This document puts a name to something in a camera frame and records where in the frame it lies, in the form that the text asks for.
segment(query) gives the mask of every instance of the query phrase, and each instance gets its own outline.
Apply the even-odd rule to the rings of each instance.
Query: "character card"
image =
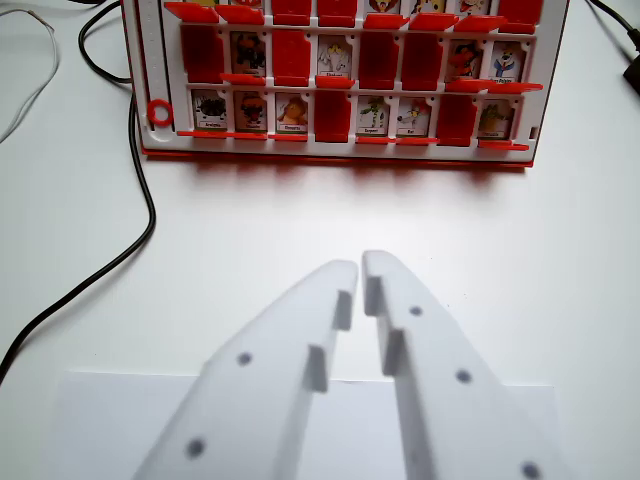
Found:
[[[468,15],[489,15],[490,0],[455,0],[455,2],[455,13],[463,18]]]
[[[196,130],[227,131],[227,105],[215,90],[193,90],[193,120]]]
[[[351,77],[351,45],[344,36],[318,35],[318,75]]]
[[[400,0],[365,0],[366,13],[400,13]]]
[[[358,129],[361,137],[386,137],[389,131],[389,105],[383,97],[358,97]]]
[[[426,137],[429,135],[431,107],[424,98],[400,97],[396,137]]]
[[[267,131],[267,102],[258,92],[235,92],[233,103],[237,132]]]
[[[411,0],[411,13],[444,13],[445,0]]]
[[[496,42],[491,54],[489,78],[498,83],[519,82],[524,59],[525,52],[520,42]]]
[[[266,75],[264,42],[257,32],[231,32],[231,66],[233,73],[264,77]]]
[[[307,102],[299,93],[276,93],[276,131],[307,133]]]
[[[511,134],[513,109],[509,100],[487,100],[480,115],[478,138],[506,140]]]
[[[445,82],[459,78],[478,78],[482,64],[482,50],[474,40],[451,40]]]

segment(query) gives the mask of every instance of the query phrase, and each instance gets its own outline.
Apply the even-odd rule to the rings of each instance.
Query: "white 3d-printed part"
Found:
[[[365,313],[396,385],[408,480],[569,480],[556,445],[397,258],[363,256]]]
[[[333,261],[213,355],[136,480],[291,480],[312,393],[328,388],[348,330],[356,264]]]

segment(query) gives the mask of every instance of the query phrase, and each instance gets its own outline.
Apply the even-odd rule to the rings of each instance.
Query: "black object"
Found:
[[[637,57],[624,72],[624,78],[627,79],[629,85],[640,95],[640,57]]]
[[[105,78],[111,82],[115,83],[131,83],[130,78],[121,78],[116,77],[115,75],[110,74],[109,72],[103,70],[98,67],[91,59],[88,57],[86,51],[84,50],[84,37],[87,33],[87,30],[91,28],[93,24],[95,24],[98,20],[105,16],[106,13],[116,8],[120,5],[119,1],[112,3],[107,6],[105,9],[98,12],[97,15],[91,18],[82,30],[80,31],[80,35],[78,37],[78,44],[80,46],[80,52],[82,53],[83,58],[87,61],[91,69],[100,75],[102,78]],[[153,198],[151,197],[151,192],[149,191],[149,187],[147,185],[147,181],[144,177],[144,171],[142,170],[142,164],[140,163],[140,154],[138,153],[138,144],[136,142],[136,103],[135,103],[135,95],[131,95],[131,103],[129,105],[129,122],[128,122],[128,131],[129,131],[129,148],[131,150],[131,157],[133,158],[133,166],[136,171],[136,175],[138,177],[138,182],[140,183],[140,189],[142,190],[142,195],[144,196],[145,203],[147,204],[147,209],[149,211],[149,222],[147,223],[147,227],[144,229],[144,232],[138,237],[138,239],[133,242],[126,250],[124,250],[120,255],[107,263],[100,270],[90,275],[82,282],[80,282],[73,290],[67,293],[64,297],[47,307],[43,310],[38,316],[36,316],[33,320],[31,320],[21,331],[18,333],[16,338],[13,340],[7,353],[2,359],[2,363],[0,363],[0,385],[4,381],[7,373],[9,372],[9,368],[13,364],[14,360],[20,353],[20,348],[27,337],[33,332],[42,322],[44,322],[47,318],[53,315],[55,312],[60,310],[66,304],[68,304],[71,300],[80,295],[84,290],[93,285],[96,281],[104,277],[111,270],[116,268],[122,262],[124,262],[127,258],[129,258],[134,252],[136,252],[140,247],[142,247],[147,241],[151,238],[153,231],[156,228],[156,209],[153,204]]]
[[[598,7],[603,12],[611,15],[616,22],[622,25],[627,31],[627,35],[636,46],[636,50],[640,52],[640,30],[633,28],[629,22],[627,22],[622,15],[616,12],[610,6],[602,3],[600,0],[589,0],[593,5]],[[637,57],[627,70],[624,72],[624,78],[629,82],[633,89],[640,95],[640,56]]]

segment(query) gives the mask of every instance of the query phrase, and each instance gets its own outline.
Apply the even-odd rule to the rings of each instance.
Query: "white plastic frame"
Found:
[[[407,267],[371,251],[362,272],[382,371],[394,378],[407,480],[572,478]],[[328,390],[337,330],[351,325],[357,274],[346,261],[320,267],[216,352],[135,480],[296,478],[312,394]]]
[[[125,13],[125,26],[127,31],[127,44],[130,53],[131,70],[134,79],[134,87],[137,92],[138,112],[141,125],[142,145],[149,151],[187,151],[187,152],[228,152],[241,154],[263,154],[263,155],[296,155],[301,157],[338,157],[338,158],[384,158],[398,159],[406,161],[462,161],[462,162],[497,162],[501,164],[531,165],[535,156],[538,142],[538,134],[542,125],[544,110],[549,95],[549,86],[552,81],[553,71],[559,49],[564,19],[566,15],[568,0],[546,0],[544,3],[540,24],[536,27],[533,35],[503,34],[497,30],[488,34],[459,33],[454,32],[450,27],[444,32],[415,32],[433,33],[442,38],[444,49],[443,64],[440,71],[438,87],[435,91],[404,91],[400,79],[402,56],[404,50],[404,37],[407,33],[414,33],[408,30],[408,24],[399,30],[375,30],[387,31],[397,38],[399,45],[398,69],[395,86],[393,90],[364,90],[359,88],[358,63],[360,51],[360,35],[363,31],[364,22],[364,2],[359,0],[358,11],[354,28],[325,28],[318,27],[318,18],[311,17],[309,27],[273,25],[270,0],[265,1],[265,24],[264,25],[231,25],[220,18],[220,23],[215,27],[221,32],[225,52],[225,71],[230,72],[230,45],[229,33],[231,31],[255,31],[261,35],[265,41],[267,62],[266,62],[266,85],[265,86],[240,86],[224,84],[202,84],[189,83],[187,74],[184,71],[184,64],[180,39],[180,19],[164,8],[161,0],[123,0]],[[312,15],[316,11],[316,0],[312,0]],[[408,17],[413,2],[403,0],[400,13]],[[497,14],[499,0],[493,0],[491,13]],[[447,2],[446,12],[453,13],[454,2]],[[303,30],[310,34],[308,39],[311,42],[311,73],[309,87],[282,87],[274,85],[272,69],[272,41],[271,33],[274,29]],[[353,45],[352,56],[352,76],[356,80],[355,85],[344,90],[351,95],[351,125],[348,143],[326,143],[316,142],[313,134],[314,116],[314,91],[315,74],[317,71],[317,35],[344,35],[347,41]],[[518,41],[523,44],[527,57],[522,72],[522,81],[530,83],[540,83],[544,89],[537,92],[529,92],[523,95],[497,95],[488,94],[481,91],[477,94],[446,93],[447,95],[471,95],[476,100],[478,112],[476,125],[469,147],[451,146],[409,146],[396,145],[394,143],[371,145],[356,143],[356,115],[358,95],[381,95],[391,106],[389,121],[389,137],[394,138],[396,132],[396,117],[398,97],[425,97],[432,106],[431,121],[429,126],[429,136],[436,137],[438,107],[441,95],[445,94],[445,62],[449,49],[449,42],[452,39],[464,38],[475,39],[480,47],[485,50],[481,66],[480,78],[487,78],[490,68],[491,51],[496,41]],[[309,93],[309,97],[304,100],[308,102],[308,122],[309,134],[307,142],[287,142],[276,141],[274,139],[246,140],[246,139],[214,139],[214,138],[193,138],[188,136],[178,136],[177,131],[193,130],[193,112],[190,90],[192,89],[213,89],[217,90],[221,96],[227,95],[227,124],[229,132],[233,132],[235,121],[233,118],[232,103],[229,97],[233,91],[258,91],[267,102],[267,128],[268,134],[276,133],[275,122],[275,93],[276,92],[300,92],[303,95]],[[160,98],[167,100],[173,108],[174,122],[168,127],[153,126],[147,118],[147,103],[150,100]],[[529,146],[528,151],[498,151],[486,148],[478,148],[476,133],[480,118],[480,106],[486,98],[504,98],[512,104],[518,102],[516,116],[511,129],[510,139],[514,143]]]

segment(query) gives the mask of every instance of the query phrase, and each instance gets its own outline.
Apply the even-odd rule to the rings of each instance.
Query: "red plastic frame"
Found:
[[[458,22],[459,18],[453,13],[419,13],[409,24],[409,30],[427,32],[443,32]]]
[[[392,90],[400,47],[389,32],[363,32],[360,37],[360,88]]]
[[[204,7],[199,3],[165,2],[164,7],[183,22],[218,23],[220,20],[213,7]]]
[[[156,117],[157,107],[163,107],[167,111],[167,118],[165,120],[159,120],[158,117]],[[152,124],[158,127],[168,127],[173,123],[173,107],[171,107],[171,104],[166,100],[156,98],[147,104],[147,116]]]
[[[274,25],[309,25],[311,0],[271,0]]]
[[[264,86],[267,81],[264,77],[256,77],[247,73],[221,73],[220,78],[231,85],[257,85]]]
[[[218,5],[216,11],[227,23],[244,25],[264,25],[262,10],[246,5]]]
[[[307,87],[311,72],[311,43],[302,30],[274,30],[273,76],[276,85]]]
[[[222,83],[224,51],[216,27],[180,25],[182,57],[191,83]]]
[[[397,30],[408,21],[408,18],[396,13],[369,13],[362,27],[372,30]]]
[[[438,42],[438,36],[407,33],[404,39],[402,89],[436,90],[444,50]]]

